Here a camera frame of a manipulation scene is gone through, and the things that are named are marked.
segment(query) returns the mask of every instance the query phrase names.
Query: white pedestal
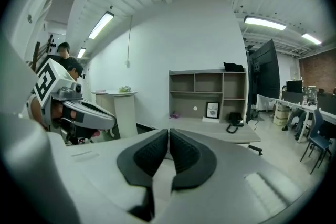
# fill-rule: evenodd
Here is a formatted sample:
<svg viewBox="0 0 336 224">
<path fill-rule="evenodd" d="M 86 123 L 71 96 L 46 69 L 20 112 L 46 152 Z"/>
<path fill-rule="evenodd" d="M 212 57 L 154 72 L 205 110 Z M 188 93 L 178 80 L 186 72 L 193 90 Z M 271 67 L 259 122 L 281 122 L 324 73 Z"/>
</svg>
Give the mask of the white pedestal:
<svg viewBox="0 0 336 224">
<path fill-rule="evenodd" d="M 98 105 L 116 114 L 120 138 L 128 138 L 138 134 L 134 105 L 134 95 L 136 92 L 119 93 L 118 91 L 106 90 L 93 93 L 112 97 L 104 98 L 104 101 Z"/>
</svg>

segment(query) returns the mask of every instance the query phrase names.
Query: chair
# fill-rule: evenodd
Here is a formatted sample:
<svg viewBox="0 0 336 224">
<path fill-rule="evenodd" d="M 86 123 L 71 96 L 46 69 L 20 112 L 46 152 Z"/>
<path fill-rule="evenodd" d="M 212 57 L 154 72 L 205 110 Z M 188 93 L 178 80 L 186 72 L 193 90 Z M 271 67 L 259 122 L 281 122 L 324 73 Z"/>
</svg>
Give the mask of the chair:
<svg viewBox="0 0 336 224">
<path fill-rule="evenodd" d="M 308 140 L 309 140 L 309 143 L 308 143 L 308 146 L 306 148 L 306 151 L 305 153 L 303 154 L 302 158 L 300 161 L 302 161 L 302 159 L 304 158 L 310 144 L 312 144 L 312 149 L 311 149 L 311 152 L 309 154 L 308 157 L 310 157 L 311 153 L 313 152 L 315 146 L 318 147 L 319 149 L 321 149 L 321 154 L 320 156 L 318 157 L 315 165 L 314 165 L 314 168 L 313 170 L 310 172 L 310 174 L 312 174 L 312 172 L 315 170 L 316 166 L 317 166 L 317 163 L 319 162 L 319 159 L 322 157 L 323 155 L 323 158 L 321 159 L 321 162 L 320 162 L 320 165 L 318 168 L 320 168 L 321 166 L 321 163 L 323 162 L 323 159 L 324 157 L 326 156 L 326 152 L 327 152 L 327 149 L 329 148 L 329 145 L 330 145 L 330 141 L 324 137 L 322 137 L 320 134 L 319 134 L 319 129 L 320 127 L 322 126 L 324 120 L 322 118 L 322 115 L 321 115 L 321 112 L 318 110 L 318 109 L 315 109 L 314 112 L 313 112 L 313 119 L 312 119 L 312 124 L 311 124 L 311 129 L 310 129 L 310 134 L 309 134 L 309 137 L 308 137 Z"/>
</svg>

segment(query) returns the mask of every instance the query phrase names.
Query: black bag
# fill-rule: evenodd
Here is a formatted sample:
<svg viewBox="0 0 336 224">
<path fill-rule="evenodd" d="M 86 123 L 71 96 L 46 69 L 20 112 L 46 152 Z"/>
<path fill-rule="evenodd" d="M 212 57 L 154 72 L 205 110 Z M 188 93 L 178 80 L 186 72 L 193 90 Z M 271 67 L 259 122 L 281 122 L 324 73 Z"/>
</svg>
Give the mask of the black bag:
<svg viewBox="0 0 336 224">
<path fill-rule="evenodd" d="M 242 65 L 236 65 L 235 63 L 224 63 L 224 68 L 226 72 L 244 72 L 244 67 Z"/>
</svg>

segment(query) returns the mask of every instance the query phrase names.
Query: picture frame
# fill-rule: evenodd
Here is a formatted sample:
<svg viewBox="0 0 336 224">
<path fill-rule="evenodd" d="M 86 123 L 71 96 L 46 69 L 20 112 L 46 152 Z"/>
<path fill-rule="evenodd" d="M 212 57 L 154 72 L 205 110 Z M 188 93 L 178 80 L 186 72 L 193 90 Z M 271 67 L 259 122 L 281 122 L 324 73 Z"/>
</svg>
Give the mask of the picture frame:
<svg viewBox="0 0 336 224">
<path fill-rule="evenodd" d="M 219 102 L 206 102 L 205 117 L 209 119 L 219 119 Z"/>
</svg>

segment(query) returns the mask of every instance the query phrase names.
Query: brick wall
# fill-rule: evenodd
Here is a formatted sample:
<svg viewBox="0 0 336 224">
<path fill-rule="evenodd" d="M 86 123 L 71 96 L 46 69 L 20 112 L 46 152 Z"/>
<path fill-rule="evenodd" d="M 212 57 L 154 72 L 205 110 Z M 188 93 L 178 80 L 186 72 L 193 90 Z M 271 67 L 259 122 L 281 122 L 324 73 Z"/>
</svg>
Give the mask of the brick wall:
<svg viewBox="0 0 336 224">
<path fill-rule="evenodd" d="M 299 60 L 304 86 L 317 86 L 332 93 L 336 87 L 336 49 Z"/>
</svg>

